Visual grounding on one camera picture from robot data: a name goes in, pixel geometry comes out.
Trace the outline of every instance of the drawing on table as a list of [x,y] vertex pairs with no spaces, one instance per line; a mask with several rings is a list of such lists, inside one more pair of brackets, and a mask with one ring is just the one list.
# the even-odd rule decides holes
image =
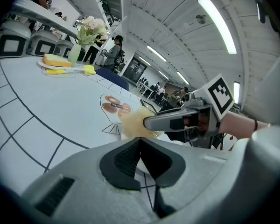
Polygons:
[[112,95],[102,95],[100,97],[100,105],[102,111],[110,121],[110,125],[102,130],[104,133],[120,134],[119,124],[120,117],[132,111],[127,103],[122,103],[119,99]]
[[42,74],[44,74],[48,77],[52,77],[52,78],[75,78],[76,77],[75,72],[58,74],[58,75],[49,75],[49,74],[47,74],[47,68],[41,67],[41,69],[42,69]]

